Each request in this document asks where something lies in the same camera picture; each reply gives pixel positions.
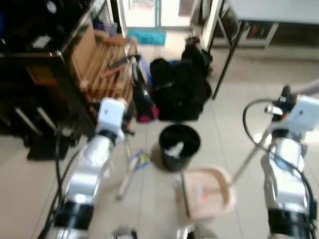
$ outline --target tiled floor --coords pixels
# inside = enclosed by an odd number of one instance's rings
[[[178,59],[183,51],[186,34],[170,33],[165,47],[141,46],[140,51],[149,61],[163,56]],[[214,73],[210,83],[215,86],[227,51],[216,49]],[[299,86],[319,77],[318,50],[270,47],[266,50],[239,49],[229,67],[215,101],[208,101],[197,122],[188,122],[200,134],[202,145],[190,167],[217,164],[233,174],[238,169],[252,144],[244,133],[241,114],[245,105],[255,98],[277,97],[281,87],[290,83]],[[255,135],[270,120],[263,106],[252,109],[249,125]],[[143,148],[156,154],[157,141],[165,122],[136,124],[136,136],[131,138],[132,153]],[[306,175],[319,198],[319,127],[309,143]],[[0,238],[30,239],[36,237],[54,194],[54,165],[52,162],[27,162],[27,150],[17,138],[0,138]],[[68,153],[67,163],[75,149]],[[247,168],[237,183],[236,209],[205,223],[223,239],[265,239],[268,234],[267,211],[263,192],[261,153]],[[125,160],[122,145],[112,155],[114,164]],[[125,167],[118,170],[123,175]],[[104,182],[101,198],[90,227],[91,238],[103,239],[119,225],[138,230],[140,239],[173,239],[178,224],[174,182],[178,175],[150,164],[136,173],[125,199],[115,200],[116,182]]]

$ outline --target metal table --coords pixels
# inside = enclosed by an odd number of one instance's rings
[[[227,37],[221,20],[225,3],[225,0],[223,0],[217,21],[230,50],[213,94],[213,100],[217,96],[241,35],[249,23],[268,22],[319,25],[319,0],[228,0],[227,2],[230,4],[230,8],[238,21],[238,29],[232,39]],[[213,40],[214,34],[208,51],[212,48]]]
[[[0,53],[2,65],[42,65],[50,68],[57,80],[59,90],[64,94],[72,112],[76,113],[82,133],[91,138],[94,135],[96,120],[89,111],[89,105],[76,84],[75,71],[70,63],[74,45],[81,39],[88,25],[105,6],[106,0],[92,0],[89,7],[58,49],[50,51],[25,51]]]

